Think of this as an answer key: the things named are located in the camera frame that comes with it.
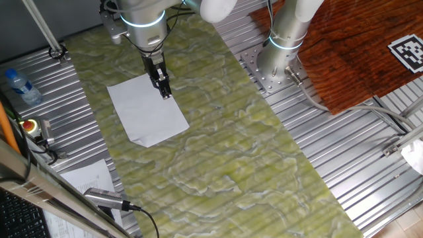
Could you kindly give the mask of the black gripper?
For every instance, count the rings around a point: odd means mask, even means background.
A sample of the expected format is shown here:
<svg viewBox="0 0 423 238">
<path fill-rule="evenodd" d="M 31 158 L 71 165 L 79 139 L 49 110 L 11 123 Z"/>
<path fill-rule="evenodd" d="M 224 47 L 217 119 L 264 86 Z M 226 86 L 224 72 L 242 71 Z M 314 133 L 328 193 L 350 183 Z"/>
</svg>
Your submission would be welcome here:
<svg viewBox="0 0 423 238">
<path fill-rule="evenodd" d="M 149 75 L 153 86 L 156 89 L 160 90 L 162 98 L 169 99 L 170 97 L 172 97 L 164 53 L 161 52 L 151 57 L 142 56 L 142 60 L 145 67 L 145 71 Z M 162 71 L 163 76 L 165 77 L 163 80 L 160 80 L 160 76 L 157 71 L 158 69 Z"/>
</svg>

